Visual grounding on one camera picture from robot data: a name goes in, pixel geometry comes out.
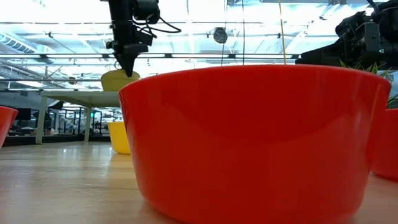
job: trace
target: red bowl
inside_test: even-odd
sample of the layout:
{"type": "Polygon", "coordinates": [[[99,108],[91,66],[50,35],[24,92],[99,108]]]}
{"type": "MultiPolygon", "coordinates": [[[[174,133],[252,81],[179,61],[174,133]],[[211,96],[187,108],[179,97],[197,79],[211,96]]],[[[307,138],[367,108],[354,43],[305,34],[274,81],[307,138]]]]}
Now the red bowl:
{"type": "Polygon", "coordinates": [[[391,86],[313,65],[145,78],[119,97],[141,194],[188,223],[339,223],[368,180],[391,86]]]}
{"type": "Polygon", "coordinates": [[[7,133],[10,130],[17,114],[18,110],[0,106],[0,148],[4,144],[7,133]]]}
{"type": "Polygon", "coordinates": [[[398,109],[386,110],[371,171],[381,177],[398,181],[398,109]]]}

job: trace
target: wooden table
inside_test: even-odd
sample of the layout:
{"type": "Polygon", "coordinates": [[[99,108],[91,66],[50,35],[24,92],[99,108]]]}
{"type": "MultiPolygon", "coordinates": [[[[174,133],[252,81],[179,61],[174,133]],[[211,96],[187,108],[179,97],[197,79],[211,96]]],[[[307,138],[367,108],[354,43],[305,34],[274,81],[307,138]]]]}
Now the wooden table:
{"type": "Polygon", "coordinates": [[[37,120],[37,134],[36,144],[42,144],[45,112],[47,111],[47,99],[60,100],[80,106],[85,109],[85,141],[88,142],[90,126],[91,126],[91,111],[93,108],[100,107],[120,107],[119,96],[117,92],[106,91],[43,91],[40,94],[41,106],[39,111],[39,118],[37,120]]]}
{"type": "MultiPolygon", "coordinates": [[[[354,223],[398,221],[398,183],[371,176],[354,223]]],[[[110,143],[0,150],[1,224],[178,223],[143,201],[130,156],[110,143]]]]}

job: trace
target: pipe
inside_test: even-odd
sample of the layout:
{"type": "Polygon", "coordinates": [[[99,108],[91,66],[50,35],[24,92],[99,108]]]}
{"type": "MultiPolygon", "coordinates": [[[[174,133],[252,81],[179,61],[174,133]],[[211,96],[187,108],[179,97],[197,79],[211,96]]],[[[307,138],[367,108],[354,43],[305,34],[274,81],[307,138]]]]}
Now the pipe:
{"type": "Polygon", "coordinates": [[[64,79],[23,79],[23,78],[2,78],[0,82],[100,82],[98,79],[64,80],[64,79]]]}
{"type": "MultiPolygon", "coordinates": [[[[72,63],[56,63],[56,64],[52,64],[50,66],[47,67],[104,67],[104,66],[111,66],[113,68],[113,63],[92,63],[92,64],[72,64],[72,63]]],[[[25,67],[38,67],[38,66],[42,66],[41,64],[38,63],[28,63],[28,64],[24,64],[25,67]]]]}
{"type": "Polygon", "coordinates": [[[245,4],[246,6],[258,6],[262,4],[261,0],[227,0],[228,6],[241,6],[245,4]]]}
{"type": "MultiPolygon", "coordinates": [[[[12,37],[9,34],[5,33],[0,33],[0,43],[4,44],[12,49],[18,50],[24,54],[34,54],[37,53],[36,47],[29,45],[27,43],[24,43],[21,40],[17,40],[16,38],[12,37]]],[[[43,62],[46,64],[51,64],[53,61],[47,59],[47,58],[39,58],[36,59],[38,62],[43,62]]]]}
{"type": "MultiPolygon", "coordinates": [[[[186,22],[168,22],[169,24],[186,24],[186,22]]],[[[193,24],[213,24],[213,23],[221,23],[217,21],[194,21],[193,24]]],[[[241,22],[227,22],[227,24],[239,24],[241,22]]],[[[0,22],[0,24],[4,25],[15,25],[15,24],[37,24],[37,25],[58,25],[58,22],[0,22]]],[[[110,22],[64,22],[65,25],[111,25],[110,22]]],[[[247,22],[247,24],[262,24],[262,22],[247,22]]]]}
{"type": "MultiPolygon", "coordinates": [[[[11,67],[10,68],[0,67],[0,74],[1,75],[15,77],[15,78],[7,78],[7,79],[6,78],[2,78],[0,80],[1,81],[4,80],[4,82],[42,82],[41,80],[38,81],[37,79],[35,80],[35,79],[29,78],[28,77],[29,74],[26,74],[23,71],[16,72],[16,70],[18,70],[18,69],[13,70],[11,67]]],[[[47,83],[47,82],[44,82],[44,83],[47,84],[47,85],[53,85],[53,86],[56,86],[56,87],[59,87],[59,88],[65,88],[64,86],[60,86],[60,85],[54,84],[54,83],[47,83]]]]}
{"type": "MultiPolygon", "coordinates": [[[[18,66],[18,65],[14,64],[14,63],[8,62],[8,61],[3,60],[3,59],[0,59],[0,63],[2,63],[4,65],[8,65],[11,68],[15,68],[22,75],[26,75],[26,76],[35,75],[37,77],[47,78],[46,76],[44,76],[44,75],[42,75],[40,73],[33,72],[33,71],[29,70],[29,69],[26,69],[24,67],[18,66]]],[[[18,81],[34,82],[32,80],[34,80],[34,79],[21,79],[21,80],[18,80],[18,81]]],[[[58,85],[58,84],[55,84],[55,83],[51,83],[51,85],[59,87],[59,88],[65,88],[64,86],[61,86],[61,85],[58,85]]]]}
{"type": "Polygon", "coordinates": [[[29,75],[35,75],[35,76],[38,76],[38,77],[46,78],[46,76],[44,76],[44,75],[42,75],[42,74],[40,74],[40,73],[38,73],[38,72],[31,71],[31,70],[29,70],[29,69],[26,69],[26,68],[24,68],[24,67],[22,67],[22,66],[16,65],[16,64],[14,64],[14,63],[8,62],[8,61],[3,60],[3,59],[0,59],[0,63],[5,64],[5,65],[8,65],[8,66],[10,66],[10,67],[12,67],[12,68],[16,68],[16,69],[18,69],[18,70],[20,70],[20,71],[23,71],[23,72],[25,72],[25,73],[28,73],[29,75]]]}

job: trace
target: black cable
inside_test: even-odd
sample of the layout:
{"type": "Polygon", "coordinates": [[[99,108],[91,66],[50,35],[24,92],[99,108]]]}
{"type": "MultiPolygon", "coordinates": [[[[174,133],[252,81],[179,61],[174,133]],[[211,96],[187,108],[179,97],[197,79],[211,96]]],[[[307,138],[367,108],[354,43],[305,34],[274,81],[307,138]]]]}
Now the black cable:
{"type": "Polygon", "coordinates": [[[48,34],[47,34],[52,40],[54,40],[55,42],[57,42],[59,45],[61,45],[62,47],[65,47],[66,49],[68,49],[70,52],[72,52],[73,54],[75,54],[76,52],[75,51],[73,51],[72,49],[70,49],[69,47],[67,47],[67,46],[65,46],[63,43],[61,43],[61,42],[59,42],[58,40],[56,40],[55,38],[54,38],[54,36],[53,36],[53,34],[52,34],[52,31],[50,31],[48,34]]]}
{"type": "MultiPolygon", "coordinates": [[[[225,6],[225,24],[224,24],[224,31],[226,32],[226,19],[227,19],[227,15],[228,15],[228,6],[225,6]]],[[[222,53],[221,53],[221,67],[223,66],[223,61],[224,61],[224,49],[225,49],[225,43],[226,41],[223,41],[223,49],[222,49],[222,53]]]]}
{"type": "Polygon", "coordinates": [[[244,27],[244,1],[242,1],[242,17],[243,17],[243,63],[242,65],[244,65],[244,51],[245,51],[245,45],[246,45],[246,31],[245,31],[245,27],[244,27]]]}
{"type": "Polygon", "coordinates": [[[118,61],[115,61],[113,66],[115,67],[116,70],[119,70],[120,68],[117,68],[116,64],[118,64],[118,61]]]}
{"type": "Polygon", "coordinates": [[[375,14],[379,13],[379,8],[377,7],[376,3],[373,0],[367,0],[368,3],[373,7],[373,11],[375,14]]]}
{"type": "Polygon", "coordinates": [[[166,22],[166,21],[165,21],[163,18],[161,18],[161,17],[159,17],[159,19],[160,19],[164,24],[168,25],[169,27],[171,27],[171,28],[173,28],[173,29],[175,29],[175,30],[162,30],[162,29],[158,29],[158,28],[151,27],[151,26],[149,25],[149,19],[151,19],[152,16],[155,16],[155,14],[149,15],[149,16],[146,18],[146,21],[145,21],[145,22],[136,22],[136,21],[134,21],[134,23],[135,23],[136,25],[144,25],[144,27],[141,27],[141,28],[140,28],[140,30],[139,30],[140,32],[145,31],[146,33],[148,33],[149,35],[151,35],[153,38],[157,38],[157,36],[152,32],[152,30],[156,30],[156,31],[164,32],[164,33],[168,33],[168,34],[178,34],[178,33],[181,32],[181,29],[179,29],[179,28],[173,26],[172,24],[166,22]]]}

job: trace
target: bowl rim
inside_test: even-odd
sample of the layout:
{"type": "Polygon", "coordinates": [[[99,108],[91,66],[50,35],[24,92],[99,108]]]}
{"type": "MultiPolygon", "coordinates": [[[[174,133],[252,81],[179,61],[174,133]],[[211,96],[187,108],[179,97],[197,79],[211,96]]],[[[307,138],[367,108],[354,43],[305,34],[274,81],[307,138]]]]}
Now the bowl rim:
{"type": "MultiPolygon", "coordinates": [[[[379,75],[375,75],[375,74],[373,74],[371,72],[366,72],[366,71],[362,71],[362,70],[355,70],[355,69],[352,69],[352,68],[343,68],[343,67],[326,66],[326,65],[302,65],[302,64],[300,64],[300,65],[289,65],[289,64],[288,65],[228,65],[228,66],[219,66],[219,67],[194,68],[194,69],[190,69],[190,70],[216,70],[217,71],[217,70],[222,70],[224,68],[229,68],[229,67],[233,67],[233,68],[243,68],[243,67],[263,67],[263,68],[266,68],[266,67],[280,67],[280,68],[283,68],[283,69],[286,69],[286,68],[289,68],[289,67],[290,68],[292,68],[292,67],[297,68],[298,67],[298,68],[307,68],[307,69],[313,69],[313,70],[327,69],[327,70],[331,70],[331,71],[335,71],[335,72],[341,72],[341,71],[347,72],[347,71],[349,71],[350,73],[361,74],[364,77],[367,77],[367,78],[370,78],[370,79],[374,79],[375,82],[379,82],[382,85],[388,85],[390,88],[392,86],[389,83],[388,80],[386,80],[383,77],[380,77],[379,75]]],[[[139,85],[140,83],[149,82],[152,79],[156,79],[156,78],[159,78],[159,77],[165,77],[167,75],[184,74],[184,73],[186,73],[187,71],[190,71],[190,70],[181,70],[181,71],[176,71],[176,72],[168,72],[168,73],[154,75],[154,76],[150,76],[150,77],[146,77],[146,78],[141,78],[141,79],[139,79],[137,81],[131,82],[131,83],[125,85],[124,87],[122,87],[119,90],[119,94],[121,94],[122,91],[125,91],[128,88],[130,88],[130,86],[139,85]]]]}
{"type": "Polygon", "coordinates": [[[10,108],[8,106],[0,106],[0,109],[4,109],[4,110],[10,110],[10,111],[14,111],[18,113],[18,110],[14,109],[14,108],[10,108]]]}

